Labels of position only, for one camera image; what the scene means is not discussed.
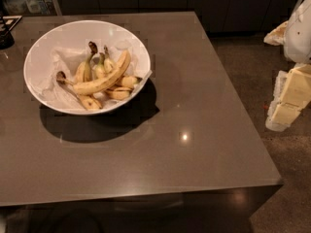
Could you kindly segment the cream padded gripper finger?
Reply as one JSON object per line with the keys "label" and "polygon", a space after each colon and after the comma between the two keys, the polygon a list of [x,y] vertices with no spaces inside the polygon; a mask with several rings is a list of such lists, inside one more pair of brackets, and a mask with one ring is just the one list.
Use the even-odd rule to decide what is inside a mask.
{"label": "cream padded gripper finger", "polygon": [[280,71],[265,126],[272,131],[286,130],[310,102],[311,65],[297,63],[289,72]]}

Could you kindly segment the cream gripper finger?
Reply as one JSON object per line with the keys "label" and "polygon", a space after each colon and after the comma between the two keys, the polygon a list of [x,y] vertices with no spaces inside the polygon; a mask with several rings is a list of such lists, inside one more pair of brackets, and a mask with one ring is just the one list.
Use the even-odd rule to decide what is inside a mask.
{"label": "cream gripper finger", "polygon": [[271,46],[283,46],[285,43],[285,31],[287,29],[288,21],[284,21],[271,32],[269,32],[263,41]]}

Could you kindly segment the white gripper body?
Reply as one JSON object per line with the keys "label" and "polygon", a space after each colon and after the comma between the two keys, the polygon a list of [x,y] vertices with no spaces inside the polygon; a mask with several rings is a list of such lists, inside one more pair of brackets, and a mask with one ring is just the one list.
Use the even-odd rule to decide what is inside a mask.
{"label": "white gripper body", "polygon": [[311,0],[292,13],[284,37],[284,54],[296,63],[311,63]]}

